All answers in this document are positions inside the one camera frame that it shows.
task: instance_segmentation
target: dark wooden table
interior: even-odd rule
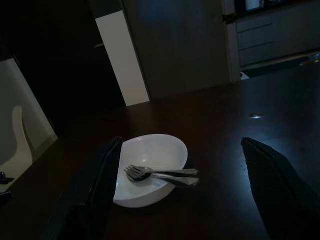
[[[255,113],[263,117],[249,118]],[[285,70],[78,122],[10,188],[14,198],[0,210],[1,240],[36,240],[100,143],[153,133],[186,144],[187,167],[200,170],[200,183],[144,208],[114,204],[106,239],[268,239],[240,141],[247,136],[280,151],[320,194],[320,68]]]

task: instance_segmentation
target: drawer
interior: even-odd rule
[[[259,16],[248,16],[246,18],[238,19],[236,21],[236,31],[241,33],[251,29],[272,25],[273,15],[259,15]]]
[[[239,50],[253,48],[274,41],[273,25],[258,27],[237,34]]]
[[[243,49],[239,51],[240,66],[276,58],[278,54],[274,42]]]

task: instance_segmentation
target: door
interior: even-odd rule
[[[229,82],[220,0],[122,0],[151,98]]]
[[[2,10],[6,43],[58,134],[125,106],[86,0],[11,0]]]

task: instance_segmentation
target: kitchen cabinet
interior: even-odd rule
[[[238,19],[240,66],[319,49],[319,9],[310,0]]]

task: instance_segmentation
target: white bowl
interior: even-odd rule
[[[148,178],[130,182],[124,171],[128,165],[155,170],[183,169],[188,157],[186,145],[178,138],[165,134],[139,136],[122,145],[113,202],[123,207],[140,208],[166,197],[175,187],[166,181]]]

